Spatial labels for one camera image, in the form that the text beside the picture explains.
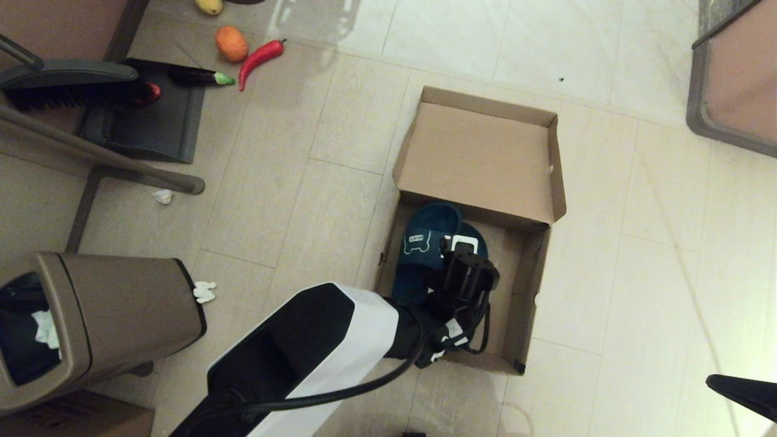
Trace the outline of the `brown table with dark rim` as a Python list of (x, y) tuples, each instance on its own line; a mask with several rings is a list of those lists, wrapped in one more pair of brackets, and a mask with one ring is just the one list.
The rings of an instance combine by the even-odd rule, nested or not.
[(150, 0), (0, 0), (0, 34), (44, 59), (126, 57)]

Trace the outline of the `dark teal rubber slipper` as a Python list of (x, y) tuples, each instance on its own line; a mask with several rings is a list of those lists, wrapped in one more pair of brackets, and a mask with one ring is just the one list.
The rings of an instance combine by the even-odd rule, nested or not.
[(420, 207), (405, 227), (398, 260), (392, 299), (417, 304), (426, 298), (425, 276), (444, 266), (449, 240), (461, 229), (463, 213), (453, 204), (434, 202)]
[(454, 251), (460, 247), (469, 249), (480, 257), (489, 258), (489, 250), (484, 237), (468, 222), (463, 222), (453, 235), (443, 237), (441, 248), (444, 252)]

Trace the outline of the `red toy chili pepper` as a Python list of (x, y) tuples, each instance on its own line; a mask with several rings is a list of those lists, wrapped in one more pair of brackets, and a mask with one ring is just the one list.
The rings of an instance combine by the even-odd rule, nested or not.
[(243, 92), (250, 74), (262, 64), (280, 57), (284, 53), (286, 39), (275, 39), (257, 48), (245, 58), (238, 74), (238, 90)]

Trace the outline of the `brown metal frame bar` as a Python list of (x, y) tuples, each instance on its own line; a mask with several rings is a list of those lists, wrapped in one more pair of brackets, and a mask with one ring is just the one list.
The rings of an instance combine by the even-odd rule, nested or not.
[(0, 121), (54, 141), (63, 146), (67, 152), (77, 156), (83, 155), (97, 163), (88, 173), (72, 229), (70, 229), (69, 238), (67, 238), (66, 252), (78, 252), (100, 181), (104, 178), (130, 181), (138, 183), (138, 185), (155, 186), (190, 195), (201, 194), (205, 190), (205, 181), (200, 177), (180, 172), (163, 171), (145, 165), (138, 160), (97, 146), (97, 144), (52, 127), (9, 107), (0, 106)]

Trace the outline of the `dark gray broom brush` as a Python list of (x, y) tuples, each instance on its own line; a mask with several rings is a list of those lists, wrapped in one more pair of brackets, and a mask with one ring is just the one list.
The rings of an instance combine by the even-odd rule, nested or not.
[(0, 72), (0, 91), (21, 112), (61, 107), (136, 107), (145, 83), (131, 66), (38, 57), (0, 33), (0, 50), (20, 62)]

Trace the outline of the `purple toy eggplant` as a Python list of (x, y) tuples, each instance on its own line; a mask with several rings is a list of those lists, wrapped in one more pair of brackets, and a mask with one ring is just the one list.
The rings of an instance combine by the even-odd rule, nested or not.
[(172, 66), (167, 69), (167, 75), (172, 82), (187, 86), (233, 86), (236, 83), (235, 78), (225, 73), (199, 67)]

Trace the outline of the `white tissue wad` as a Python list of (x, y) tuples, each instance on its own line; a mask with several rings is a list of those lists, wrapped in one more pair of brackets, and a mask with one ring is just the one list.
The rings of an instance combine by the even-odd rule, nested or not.
[(47, 346), (50, 350), (58, 352), (58, 359), (62, 359), (60, 340), (56, 332), (55, 319), (50, 310), (36, 311), (31, 314), (37, 329), (35, 340)]

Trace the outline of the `dark gray dustpan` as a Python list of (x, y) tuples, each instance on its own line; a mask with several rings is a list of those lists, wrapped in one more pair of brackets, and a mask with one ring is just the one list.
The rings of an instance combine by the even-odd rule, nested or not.
[(87, 109), (78, 135), (134, 160), (191, 165), (205, 101), (206, 86), (172, 82), (165, 62), (127, 58), (145, 81), (161, 89), (161, 98), (141, 108)]

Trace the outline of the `brown table with gray rim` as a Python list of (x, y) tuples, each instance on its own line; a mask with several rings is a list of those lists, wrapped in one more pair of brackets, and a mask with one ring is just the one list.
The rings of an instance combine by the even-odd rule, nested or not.
[(777, 158), (777, 0), (699, 0), (686, 122)]

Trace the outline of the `brown plastic trash bin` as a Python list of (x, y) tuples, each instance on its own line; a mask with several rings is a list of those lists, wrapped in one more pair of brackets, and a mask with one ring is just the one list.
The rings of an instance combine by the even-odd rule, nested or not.
[(31, 252), (0, 263), (0, 287), (28, 272), (41, 278), (62, 359), (16, 385), (0, 352), (0, 415), (136, 370), (206, 333), (194, 283), (178, 259)]

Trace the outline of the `black trash bag liner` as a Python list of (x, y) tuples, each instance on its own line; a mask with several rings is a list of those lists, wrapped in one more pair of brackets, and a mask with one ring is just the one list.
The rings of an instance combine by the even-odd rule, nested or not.
[(36, 311), (50, 310), (41, 278), (28, 272), (0, 287), (0, 352), (12, 382), (25, 385), (61, 363), (58, 352), (35, 340)]

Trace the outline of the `brown cardboard shoe box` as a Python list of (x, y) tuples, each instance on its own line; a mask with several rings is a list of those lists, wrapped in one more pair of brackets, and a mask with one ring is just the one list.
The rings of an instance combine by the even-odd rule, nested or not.
[(501, 279), (491, 294), (489, 345), (449, 360), (523, 375), (552, 226), (566, 214), (558, 115), (424, 86), (392, 169), (398, 193), (378, 260), (375, 286), (389, 294), (411, 213), (433, 202), (455, 205), (466, 221), (503, 230), (489, 241)]

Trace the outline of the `orange toy fruit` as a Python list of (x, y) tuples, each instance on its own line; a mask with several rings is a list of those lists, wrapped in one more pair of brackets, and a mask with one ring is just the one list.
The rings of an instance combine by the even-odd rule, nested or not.
[(235, 27), (219, 28), (214, 40), (217, 50), (230, 62), (242, 62), (249, 55), (249, 43), (243, 33)]

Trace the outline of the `brown cardboard carton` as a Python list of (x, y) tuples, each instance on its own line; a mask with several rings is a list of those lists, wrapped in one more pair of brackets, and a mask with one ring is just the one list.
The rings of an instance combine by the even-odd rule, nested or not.
[(155, 410), (77, 391), (0, 418), (0, 437), (150, 437)]

